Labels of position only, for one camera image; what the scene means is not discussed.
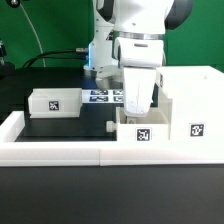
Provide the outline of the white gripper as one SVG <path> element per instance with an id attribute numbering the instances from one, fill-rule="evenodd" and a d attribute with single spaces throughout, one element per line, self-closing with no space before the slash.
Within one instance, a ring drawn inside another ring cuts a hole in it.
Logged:
<path id="1" fill-rule="evenodd" d="M 128 117 L 146 117 L 152 103 L 157 71 L 149 68 L 122 69 L 124 113 Z"/>

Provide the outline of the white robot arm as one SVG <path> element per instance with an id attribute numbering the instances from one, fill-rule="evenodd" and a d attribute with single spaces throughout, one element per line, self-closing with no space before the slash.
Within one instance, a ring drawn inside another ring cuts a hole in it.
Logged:
<path id="1" fill-rule="evenodd" d="M 164 35 L 189 17 L 194 0 L 90 0 L 94 37 L 84 71 L 100 87 L 109 77 L 123 83 L 124 113 L 145 117 L 157 69 L 166 63 Z"/>

